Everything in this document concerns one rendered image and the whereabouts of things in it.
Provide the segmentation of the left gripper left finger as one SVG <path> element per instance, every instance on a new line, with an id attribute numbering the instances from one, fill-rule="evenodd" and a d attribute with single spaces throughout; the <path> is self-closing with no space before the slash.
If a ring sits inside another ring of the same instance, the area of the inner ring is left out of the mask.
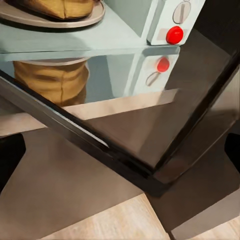
<path id="1" fill-rule="evenodd" d="M 0 138 L 0 193 L 26 153 L 22 133 Z"/>

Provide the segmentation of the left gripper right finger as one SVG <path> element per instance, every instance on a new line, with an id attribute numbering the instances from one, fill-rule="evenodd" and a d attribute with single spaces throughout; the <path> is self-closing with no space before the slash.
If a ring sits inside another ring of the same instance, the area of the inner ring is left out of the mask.
<path id="1" fill-rule="evenodd" d="M 225 140 L 224 151 L 240 173 L 240 135 L 228 133 Z"/>

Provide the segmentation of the microwave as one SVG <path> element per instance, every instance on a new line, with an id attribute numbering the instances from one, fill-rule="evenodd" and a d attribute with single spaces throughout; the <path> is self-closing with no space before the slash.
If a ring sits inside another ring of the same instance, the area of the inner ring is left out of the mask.
<path id="1" fill-rule="evenodd" d="M 240 0 L 0 0 L 0 96 L 160 199 L 240 118 Z"/>

